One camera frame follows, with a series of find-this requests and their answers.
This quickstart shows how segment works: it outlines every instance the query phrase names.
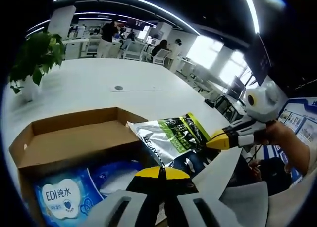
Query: potted plant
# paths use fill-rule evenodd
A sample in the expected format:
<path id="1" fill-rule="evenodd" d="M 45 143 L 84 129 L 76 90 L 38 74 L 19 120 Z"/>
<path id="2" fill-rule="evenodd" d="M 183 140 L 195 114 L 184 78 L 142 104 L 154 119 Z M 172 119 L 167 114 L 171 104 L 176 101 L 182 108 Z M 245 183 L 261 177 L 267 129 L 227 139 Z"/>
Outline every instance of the potted plant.
<path id="1" fill-rule="evenodd" d="M 35 99 L 40 91 L 42 76 L 61 65 L 65 54 L 59 34 L 34 33 L 22 44 L 9 73 L 10 88 L 22 92 L 26 101 Z"/>

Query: white pants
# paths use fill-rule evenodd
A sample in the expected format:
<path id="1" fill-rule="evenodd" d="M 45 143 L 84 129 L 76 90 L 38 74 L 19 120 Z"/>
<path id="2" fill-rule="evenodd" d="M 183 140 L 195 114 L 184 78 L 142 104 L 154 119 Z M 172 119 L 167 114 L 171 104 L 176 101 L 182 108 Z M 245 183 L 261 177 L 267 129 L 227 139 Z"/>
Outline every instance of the white pants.
<path id="1" fill-rule="evenodd" d="M 108 57 L 108 53 L 111 49 L 111 46 L 112 46 L 111 42 L 107 42 L 107 41 L 101 39 L 99 42 L 99 45 L 98 45 L 98 49 L 97 49 L 97 57 L 98 58 Z"/>

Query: open cardboard box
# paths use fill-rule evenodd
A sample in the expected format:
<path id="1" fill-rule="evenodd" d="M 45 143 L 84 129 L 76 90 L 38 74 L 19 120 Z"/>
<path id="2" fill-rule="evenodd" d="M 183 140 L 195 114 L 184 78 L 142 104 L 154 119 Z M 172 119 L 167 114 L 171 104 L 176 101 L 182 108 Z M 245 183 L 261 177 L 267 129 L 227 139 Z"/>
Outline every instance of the open cardboard box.
<path id="1" fill-rule="evenodd" d="M 9 148 L 18 167 L 22 198 L 32 218 L 45 225 L 32 183 L 79 165 L 135 159 L 157 165 L 125 124 L 146 119 L 120 108 L 105 108 L 45 118 L 29 124 Z"/>

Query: white pot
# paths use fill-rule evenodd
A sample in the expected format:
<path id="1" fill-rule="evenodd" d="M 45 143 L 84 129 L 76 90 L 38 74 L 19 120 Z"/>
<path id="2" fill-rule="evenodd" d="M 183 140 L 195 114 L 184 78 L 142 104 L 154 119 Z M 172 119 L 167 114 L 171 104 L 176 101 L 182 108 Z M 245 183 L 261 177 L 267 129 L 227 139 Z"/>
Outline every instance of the white pot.
<path id="1" fill-rule="evenodd" d="M 25 81 L 20 81 L 22 97 L 26 102 L 35 100 L 41 92 L 41 83 L 38 86 L 33 82 L 32 77 L 26 77 Z"/>

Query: display board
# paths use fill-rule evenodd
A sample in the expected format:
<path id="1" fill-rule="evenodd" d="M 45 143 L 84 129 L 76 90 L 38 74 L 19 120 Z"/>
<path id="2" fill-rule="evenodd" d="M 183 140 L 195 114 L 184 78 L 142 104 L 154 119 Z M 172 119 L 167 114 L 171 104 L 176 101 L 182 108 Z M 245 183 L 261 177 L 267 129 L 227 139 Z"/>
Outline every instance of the display board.
<path id="1" fill-rule="evenodd" d="M 278 120 L 290 127 L 306 145 L 317 144 L 317 97 L 296 98 L 286 102 Z M 288 158 L 278 145 L 264 147 L 264 158 L 280 157 L 285 164 Z M 292 183 L 301 181 L 302 175 L 292 168 Z"/>

